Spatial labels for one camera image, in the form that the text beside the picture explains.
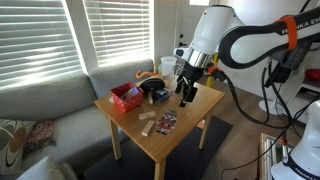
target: red box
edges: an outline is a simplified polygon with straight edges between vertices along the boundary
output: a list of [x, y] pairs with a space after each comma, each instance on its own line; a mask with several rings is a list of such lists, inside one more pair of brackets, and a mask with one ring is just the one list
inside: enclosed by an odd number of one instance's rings
[[143, 90], [140, 87], [138, 87], [139, 93], [137, 95], [124, 100], [120, 98], [133, 87], [137, 86], [134, 83], [129, 82], [111, 89], [111, 95], [113, 97], [114, 104], [123, 112], [128, 112], [143, 103]]

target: window blinds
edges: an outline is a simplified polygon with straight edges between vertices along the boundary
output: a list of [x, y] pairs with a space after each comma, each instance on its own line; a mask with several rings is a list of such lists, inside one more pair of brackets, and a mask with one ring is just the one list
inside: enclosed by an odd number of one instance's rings
[[80, 71], [61, 0], [0, 0], [0, 88]]
[[83, 2], [99, 66], [151, 58], [150, 0]]

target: dark rug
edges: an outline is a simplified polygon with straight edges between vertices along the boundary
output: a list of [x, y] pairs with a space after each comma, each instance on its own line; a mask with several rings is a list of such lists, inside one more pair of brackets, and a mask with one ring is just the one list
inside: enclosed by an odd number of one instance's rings
[[[203, 150], [199, 149], [202, 130], [194, 128], [189, 136], [168, 156], [166, 180], [200, 179], [208, 164], [232, 129], [232, 125], [212, 117]], [[131, 140], [121, 144], [122, 158], [113, 153], [84, 172], [87, 180], [148, 180], [154, 179], [154, 161]]]

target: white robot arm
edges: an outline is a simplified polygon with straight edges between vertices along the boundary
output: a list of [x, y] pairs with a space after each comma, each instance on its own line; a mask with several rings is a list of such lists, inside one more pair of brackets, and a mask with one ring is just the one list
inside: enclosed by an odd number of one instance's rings
[[[197, 92], [193, 84], [203, 76], [205, 70], [210, 68], [212, 56], [217, 52], [219, 59], [226, 66], [244, 69], [273, 53], [292, 49], [295, 44], [311, 43], [320, 39], [320, 7], [290, 17], [288, 21], [291, 22], [244, 26], [231, 7], [207, 8], [195, 30], [190, 47], [178, 48], [174, 52], [186, 60], [177, 80], [176, 93], [183, 90], [180, 106], [192, 102]], [[288, 36], [292, 34], [295, 37], [293, 40], [290, 37], [291, 42], [288, 42]], [[250, 57], [237, 54], [237, 52], [248, 52], [252, 47], [255, 48], [254, 51], [250, 51]], [[320, 179], [320, 101], [310, 105], [308, 112], [309, 121], [302, 140], [292, 150], [287, 160], [284, 159], [272, 167], [272, 175], [276, 180]]]

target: table leg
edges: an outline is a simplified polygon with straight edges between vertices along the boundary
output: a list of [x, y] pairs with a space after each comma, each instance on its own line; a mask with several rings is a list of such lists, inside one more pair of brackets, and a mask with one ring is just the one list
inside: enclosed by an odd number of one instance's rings
[[206, 139], [206, 135], [207, 135], [207, 131], [208, 131], [208, 128], [210, 126], [210, 123], [211, 123], [211, 118], [212, 118], [212, 110], [208, 112], [208, 114], [206, 114], [206, 117], [205, 117], [205, 123], [204, 123], [204, 127], [203, 127], [203, 130], [202, 130], [202, 135], [201, 135], [201, 139], [200, 139], [200, 144], [199, 144], [199, 149], [202, 149], [203, 148], [203, 144], [204, 144], [204, 141]]
[[166, 161], [167, 161], [167, 159], [164, 159], [161, 162], [156, 162], [156, 169], [154, 172], [154, 179], [155, 180], [163, 180], [164, 179], [164, 172], [166, 170]]
[[108, 120], [109, 120], [110, 130], [111, 130], [111, 139], [112, 139], [112, 145], [113, 145], [114, 158], [118, 160], [121, 158], [118, 126], [110, 118], [108, 118]]

